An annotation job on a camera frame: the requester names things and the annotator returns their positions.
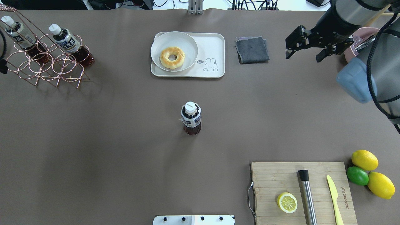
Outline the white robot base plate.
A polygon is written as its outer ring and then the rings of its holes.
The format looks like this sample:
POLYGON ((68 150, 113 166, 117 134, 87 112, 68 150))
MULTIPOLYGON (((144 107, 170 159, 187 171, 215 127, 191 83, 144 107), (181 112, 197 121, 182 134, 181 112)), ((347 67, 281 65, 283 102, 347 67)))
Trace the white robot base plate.
POLYGON ((153 225, 234 225, 234 215, 159 215, 153 225))

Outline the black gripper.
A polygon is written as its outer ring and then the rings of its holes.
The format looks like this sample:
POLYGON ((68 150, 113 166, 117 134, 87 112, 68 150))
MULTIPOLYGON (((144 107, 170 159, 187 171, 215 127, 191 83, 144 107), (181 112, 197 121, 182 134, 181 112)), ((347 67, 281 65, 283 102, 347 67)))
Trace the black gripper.
POLYGON ((296 51, 308 49, 311 46, 323 48, 316 55, 318 63, 333 54, 340 55, 353 43, 354 31, 354 29, 333 27, 314 27, 310 31, 300 25, 285 40, 286 59, 289 59, 296 51))

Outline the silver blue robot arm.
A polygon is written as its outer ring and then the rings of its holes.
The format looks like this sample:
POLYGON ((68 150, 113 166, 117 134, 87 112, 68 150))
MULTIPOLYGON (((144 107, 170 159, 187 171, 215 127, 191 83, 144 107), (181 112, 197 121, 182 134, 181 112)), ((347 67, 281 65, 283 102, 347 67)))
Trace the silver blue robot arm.
POLYGON ((374 41, 338 73, 336 81, 360 103, 375 106, 399 130, 399 1, 333 0, 330 8, 307 30, 297 27, 285 40, 286 58, 296 51, 322 48, 320 62, 342 54, 353 43, 353 34, 390 6, 393 17, 378 31, 374 41))

